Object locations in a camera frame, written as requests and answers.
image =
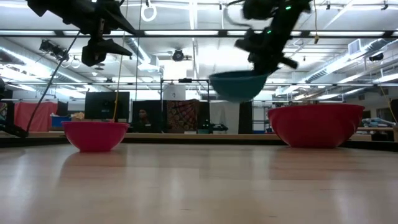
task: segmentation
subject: red curtain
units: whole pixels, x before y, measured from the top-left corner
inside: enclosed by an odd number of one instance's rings
[[[36,103],[17,103],[15,104],[14,124],[26,130],[27,123],[32,116]],[[35,117],[29,131],[46,132],[51,128],[51,113],[57,112],[57,104],[51,102],[41,103],[37,108]]]

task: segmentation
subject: bowl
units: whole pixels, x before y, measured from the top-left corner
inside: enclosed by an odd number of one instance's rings
[[[216,73],[209,76],[210,84],[220,100],[242,103],[257,96],[268,75],[256,75],[251,70]]]
[[[109,152],[117,146],[127,132],[128,124],[68,121],[63,129],[69,142],[80,152]]]
[[[291,147],[334,148],[357,130],[364,107],[348,104],[300,105],[271,109],[275,133]]]

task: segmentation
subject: teal bowl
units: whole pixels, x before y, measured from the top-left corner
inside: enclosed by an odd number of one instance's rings
[[[210,84],[220,100],[242,103],[257,96],[268,75],[256,75],[253,71],[222,72],[209,76]]]

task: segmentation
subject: computer monitor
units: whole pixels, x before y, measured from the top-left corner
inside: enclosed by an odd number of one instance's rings
[[[86,119],[113,119],[116,92],[86,93]],[[129,119],[130,93],[119,92],[116,119]]]

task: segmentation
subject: red bowl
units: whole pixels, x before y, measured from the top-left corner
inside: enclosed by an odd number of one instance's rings
[[[80,152],[109,152],[124,138],[124,123],[68,121],[62,123],[69,142]]]
[[[268,118],[291,147],[333,148],[356,132],[363,109],[347,104],[288,106],[269,110]]]

